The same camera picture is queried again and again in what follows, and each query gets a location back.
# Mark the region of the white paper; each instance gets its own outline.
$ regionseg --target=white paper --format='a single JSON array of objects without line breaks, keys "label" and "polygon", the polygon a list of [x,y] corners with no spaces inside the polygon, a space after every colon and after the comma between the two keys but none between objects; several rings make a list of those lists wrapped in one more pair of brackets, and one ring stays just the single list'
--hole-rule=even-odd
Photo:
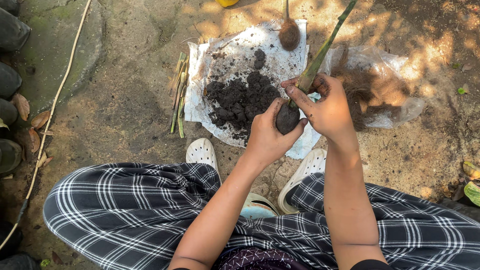
[{"label": "white paper", "polygon": [[[185,120],[201,122],[202,125],[221,141],[237,147],[245,147],[243,139],[232,137],[233,127],[226,123],[222,128],[212,124],[208,114],[213,111],[211,101],[204,100],[205,86],[213,80],[227,82],[239,77],[246,83],[248,73],[255,71],[254,52],[261,49],[266,54],[265,65],[260,69],[262,75],[272,79],[271,84],[277,87],[280,95],[287,95],[280,86],[284,80],[300,75],[306,65],[306,20],[296,20],[300,29],[300,43],[293,51],[282,49],[278,40],[281,20],[272,20],[245,31],[224,38],[210,39],[208,43],[196,45],[189,42],[190,66],[189,85],[185,96]],[[212,53],[225,53],[224,58],[212,57]],[[318,134],[310,124],[286,155],[294,159],[303,159],[316,144]]]}]

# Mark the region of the plaid pants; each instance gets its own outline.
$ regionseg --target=plaid pants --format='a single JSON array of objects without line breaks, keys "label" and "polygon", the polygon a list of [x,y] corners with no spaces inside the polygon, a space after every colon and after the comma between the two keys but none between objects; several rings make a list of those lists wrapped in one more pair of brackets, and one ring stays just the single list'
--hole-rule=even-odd
[{"label": "plaid pants", "polygon": [[[114,163],[76,170],[44,205],[48,228],[106,270],[166,269],[183,233],[220,187],[209,165]],[[323,174],[292,198],[299,214],[239,217],[227,247],[276,248],[313,269],[337,269],[323,210]],[[380,247],[394,269],[480,269],[480,223],[429,201],[366,184]]]}]

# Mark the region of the white cord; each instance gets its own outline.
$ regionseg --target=white cord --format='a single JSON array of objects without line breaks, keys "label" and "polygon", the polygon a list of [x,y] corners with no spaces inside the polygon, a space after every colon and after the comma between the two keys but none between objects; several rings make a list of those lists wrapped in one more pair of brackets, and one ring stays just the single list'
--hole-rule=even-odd
[{"label": "white cord", "polygon": [[[82,16],[82,20],[80,21],[80,26],[78,27],[78,32],[77,32],[77,36],[75,37],[75,41],[73,43],[73,48],[72,48],[72,53],[70,55],[70,62],[68,63],[68,68],[67,68],[67,72],[65,72],[65,76],[63,76],[63,81],[62,83],[60,84],[60,87],[57,91],[57,95],[55,96],[55,99],[53,100],[53,105],[52,105],[52,111],[50,112],[50,117],[48,118],[48,122],[47,122],[47,125],[45,127],[45,132],[48,130],[48,127],[50,127],[50,122],[52,121],[52,116],[53,116],[53,112],[55,110],[55,106],[57,105],[57,100],[59,98],[59,95],[60,95],[60,92],[61,92],[61,89],[63,88],[63,85],[65,84],[65,81],[67,80],[67,76],[68,76],[68,73],[70,72],[70,68],[72,67],[72,61],[73,61],[73,55],[75,53],[75,47],[77,47],[77,41],[78,41],[78,37],[80,36],[80,31],[82,30],[82,26],[84,25],[84,20],[85,20],[85,17],[87,15],[87,11],[88,11],[88,7],[90,6],[90,3],[92,2],[92,0],[88,0],[87,2],[87,5],[85,6],[85,11],[84,11],[84,14]],[[42,137],[42,144],[40,145],[40,151],[38,152],[38,157],[36,159],[36,164],[38,165],[38,162],[40,161],[40,158],[42,157],[42,153],[43,153],[43,145],[45,144],[45,138],[47,137],[47,135],[43,134],[43,137]],[[32,183],[30,184],[30,190],[28,190],[28,194],[27,196],[25,197],[25,200],[24,200],[24,204],[22,205],[22,208],[20,209],[20,213],[18,214],[18,218],[17,218],[17,222],[15,223],[15,225],[13,226],[12,230],[10,231],[10,233],[8,234],[7,238],[5,238],[5,240],[3,241],[3,243],[0,245],[0,249],[2,249],[2,247],[8,242],[8,240],[10,239],[10,237],[12,236],[13,232],[15,231],[15,229],[17,228],[18,226],[18,223],[20,223],[20,218],[21,216],[23,215],[24,211],[25,211],[25,208],[27,206],[27,202],[28,202],[28,199],[30,198],[30,195],[32,193],[32,189],[33,189],[33,185],[35,184],[35,179],[36,179],[36,174],[38,172],[38,167],[35,166],[35,172],[33,174],[33,178],[32,178]]]}]

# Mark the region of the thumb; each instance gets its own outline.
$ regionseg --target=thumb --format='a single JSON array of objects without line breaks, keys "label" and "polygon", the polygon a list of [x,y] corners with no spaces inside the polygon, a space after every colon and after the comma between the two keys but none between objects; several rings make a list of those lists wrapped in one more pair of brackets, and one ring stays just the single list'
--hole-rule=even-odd
[{"label": "thumb", "polygon": [[315,103],[295,85],[288,85],[287,88],[285,88],[285,93],[297,104],[305,115],[309,115],[315,106]]},{"label": "thumb", "polygon": [[305,128],[307,123],[307,118],[300,119],[297,126],[292,131],[283,136],[290,145],[293,145],[298,140],[298,138],[300,138],[300,136],[303,134],[303,129]]}]

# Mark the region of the dirt ground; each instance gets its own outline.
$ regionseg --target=dirt ground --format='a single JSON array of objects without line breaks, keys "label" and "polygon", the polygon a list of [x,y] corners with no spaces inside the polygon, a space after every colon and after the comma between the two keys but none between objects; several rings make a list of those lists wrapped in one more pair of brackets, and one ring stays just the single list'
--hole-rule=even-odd
[{"label": "dirt ground", "polygon": [[[84,5],[86,1],[46,2],[49,7],[39,1],[27,5],[29,10],[37,9],[40,21],[54,17],[58,8]],[[330,35],[347,3],[290,1],[290,16],[308,20],[311,52]],[[21,13],[28,12],[25,5]],[[401,73],[415,91],[413,95],[426,101],[418,118],[398,128],[358,133],[366,182],[436,201],[449,196],[449,189],[458,183],[463,160],[480,162],[479,9],[474,0],[358,1],[335,43],[377,46],[408,56]],[[62,18],[76,22],[83,6],[67,10],[70,16]],[[24,233],[22,251],[37,259],[51,258],[55,251],[68,265],[52,263],[46,267],[49,269],[98,269],[88,259],[72,256],[74,251],[43,223],[44,199],[56,181],[71,171],[118,161],[183,162],[188,145],[207,137],[215,147],[220,175],[226,179],[244,149],[220,142],[199,123],[187,122],[183,139],[177,133],[170,134],[168,77],[174,72],[179,53],[189,53],[186,40],[204,43],[282,16],[281,1],[273,0],[240,0],[227,9],[213,0],[98,0],[93,11],[101,15],[101,49],[95,64],[86,70],[89,74],[85,79],[66,85],[77,83],[81,87],[55,112],[51,126],[55,135],[46,144],[48,155],[55,158],[40,170],[30,206],[20,223]],[[62,18],[56,17],[59,24]],[[48,31],[42,34],[45,37],[36,39],[51,39]],[[59,47],[44,49],[52,53],[59,49],[70,51],[71,42]],[[68,54],[62,57],[68,61]],[[453,68],[456,63],[460,63],[459,68]],[[462,72],[463,64],[473,68]],[[63,72],[62,65],[57,78]],[[51,82],[44,76],[35,79]],[[28,83],[30,80],[24,78],[20,93],[38,91]],[[469,94],[459,95],[457,89],[465,83]],[[58,84],[53,85],[55,92]],[[45,94],[48,100],[53,99],[54,92]],[[36,111],[48,106],[37,105]],[[18,128],[14,139],[30,147],[26,129]],[[321,138],[315,147],[326,148],[325,139]],[[14,178],[0,180],[4,205],[1,215],[11,222],[16,220],[35,166],[36,155],[27,150],[27,161],[14,172]],[[255,180],[252,192],[276,204],[281,188],[299,164],[300,160],[281,158]]]}]

